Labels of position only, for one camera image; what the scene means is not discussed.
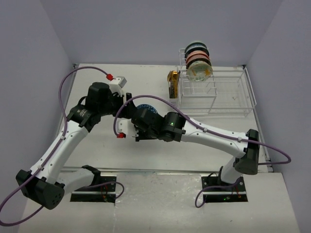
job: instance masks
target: stack of plates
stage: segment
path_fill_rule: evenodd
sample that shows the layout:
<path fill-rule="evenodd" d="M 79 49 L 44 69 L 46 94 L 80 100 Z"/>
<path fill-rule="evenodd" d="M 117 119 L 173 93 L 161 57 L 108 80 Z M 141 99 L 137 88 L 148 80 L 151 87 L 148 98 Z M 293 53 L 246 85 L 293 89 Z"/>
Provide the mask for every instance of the stack of plates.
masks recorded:
<path fill-rule="evenodd" d="M 207 47 L 201 41 L 191 42 L 185 49 L 187 78 L 190 81 L 205 81 L 213 74 Z"/>

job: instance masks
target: robotic arm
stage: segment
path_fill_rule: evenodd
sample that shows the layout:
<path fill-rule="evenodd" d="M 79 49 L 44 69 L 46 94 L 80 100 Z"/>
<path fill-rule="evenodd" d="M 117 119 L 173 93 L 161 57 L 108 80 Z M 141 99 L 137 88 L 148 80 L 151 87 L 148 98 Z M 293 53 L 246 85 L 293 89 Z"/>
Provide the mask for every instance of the robotic arm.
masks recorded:
<path fill-rule="evenodd" d="M 256 130 L 237 133 L 205 125 L 191 118 L 191 121 L 203 128 L 223 135 L 239 138 L 239 141 L 219 137 L 196 128 L 179 113 L 169 112 L 164 117 L 148 109 L 138 109 L 131 120 L 120 120 L 118 132 L 139 140 L 159 139 L 166 142 L 192 142 L 213 147 L 233 156 L 220 168 L 218 185 L 232 184 L 243 174 L 256 175 L 258 172 L 259 145 L 243 142 L 242 139 L 259 140 Z"/>
<path fill-rule="evenodd" d="M 78 104 L 70 110 L 67 116 L 67 131 L 63 130 L 29 171 L 21 170 L 16 175 L 19 185 L 26 182 L 38 169 L 40 171 L 22 189 L 24 196 L 43 205 L 47 209 L 55 208 L 63 196 L 81 187 L 99 183 L 100 171 L 90 166 L 83 166 L 80 170 L 63 178 L 60 171 L 65 162 L 93 127 L 106 115 L 115 116 L 119 108 L 132 97 L 124 94 L 122 88 L 126 83 L 124 77 L 116 77 L 109 84 L 93 83 L 86 97 L 82 97 Z M 136 107 L 131 102 L 121 113 L 122 118 L 130 118 Z M 42 161 L 50 155 L 55 145 L 62 139 L 48 163 L 41 166 Z"/>

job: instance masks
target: white table surface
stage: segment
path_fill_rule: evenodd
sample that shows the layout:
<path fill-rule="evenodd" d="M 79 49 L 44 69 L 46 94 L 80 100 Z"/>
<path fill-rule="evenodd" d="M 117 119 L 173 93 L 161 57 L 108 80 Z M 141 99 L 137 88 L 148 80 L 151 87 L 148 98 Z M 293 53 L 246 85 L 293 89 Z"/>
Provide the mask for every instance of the white table surface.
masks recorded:
<path fill-rule="evenodd" d="M 148 94 L 168 100 L 167 75 L 175 66 L 145 65 L 94 65 L 113 76 L 124 76 L 126 92 L 133 96 Z M 93 82 L 107 83 L 105 76 L 93 69 L 77 72 L 70 93 L 66 112 L 75 106 Z M 153 99 L 135 100 L 136 105 L 147 103 L 155 107 L 161 115 L 169 108 L 164 103 Z M 247 132 L 257 129 L 254 113 L 240 118 L 208 118 L 201 122 L 236 132 Z M 223 151 L 193 143 L 166 143 L 158 140 L 135 142 L 132 138 L 117 139 L 112 130 L 113 117 L 105 116 L 91 133 L 77 146 L 65 166 L 81 167 L 90 165 L 98 168 L 119 169 L 163 169 L 163 170 L 196 170 L 218 171 L 225 165 L 231 155 Z M 265 162 L 264 151 L 260 150 L 259 162 Z M 267 172 L 266 166 L 259 166 L 259 172 Z"/>
<path fill-rule="evenodd" d="M 198 174 L 119 174 L 117 180 L 126 190 L 115 205 L 69 202 L 67 195 L 54 210 L 21 224 L 19 233 L 299 233 L 280 173 L 245 176 L 248 202 L 201 209 L 194 207 L 202 188 Z M 28 200 L 23 217 L 38 207 Z"/>

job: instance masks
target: red connector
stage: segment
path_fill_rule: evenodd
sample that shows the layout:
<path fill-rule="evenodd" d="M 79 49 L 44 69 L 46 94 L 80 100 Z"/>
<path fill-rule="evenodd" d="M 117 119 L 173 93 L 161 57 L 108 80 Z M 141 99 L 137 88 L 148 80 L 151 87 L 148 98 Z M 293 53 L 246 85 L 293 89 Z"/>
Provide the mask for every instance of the red connector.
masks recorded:
<path fill-rule="evenodd" d="M 117 138 L 125 138 L 125 137 L 126 137 L 126 135 L 124 133 L 119 133 L 117 135 Z"/>
<path fill-rule="evenodd" d="M 107 75 L 106 75 L 106 78 L 107 78 L 109 81 L 113 80 L 112 74 L 107 74 Z"/>

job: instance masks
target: white wall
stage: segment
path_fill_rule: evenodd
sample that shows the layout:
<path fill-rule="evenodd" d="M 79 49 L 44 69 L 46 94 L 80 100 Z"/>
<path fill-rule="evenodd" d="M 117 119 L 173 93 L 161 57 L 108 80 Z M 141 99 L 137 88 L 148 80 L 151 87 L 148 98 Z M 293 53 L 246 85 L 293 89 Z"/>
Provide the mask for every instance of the white wall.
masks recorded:
<path fill-rule="evenodd" d="M 246 64 L 282 0 L 41 0 L 76 63 L 176 65 L 200 39 L 214 65 Z"/>
<path fill-rule="evenodd" d="M 72 66 L 40 1 L 0 5 L 2 201 L 17 187 L 17 172 L 28 170 L 52 142 L 60 117 L 58 86 Z M 0 214 L 2 221 L 20 220 L 25 203 L 18 193 Z M 17 232 L 17 227 L 0 227 L 0 232 Z"/>
<path fill-rule="evenodd" d="M 311 232 L 310 12 L 309 0 L 285 0 L 247 65 L 265 139 L 293 159 L 275 170 L 283 173 L 302 233 Z"/>

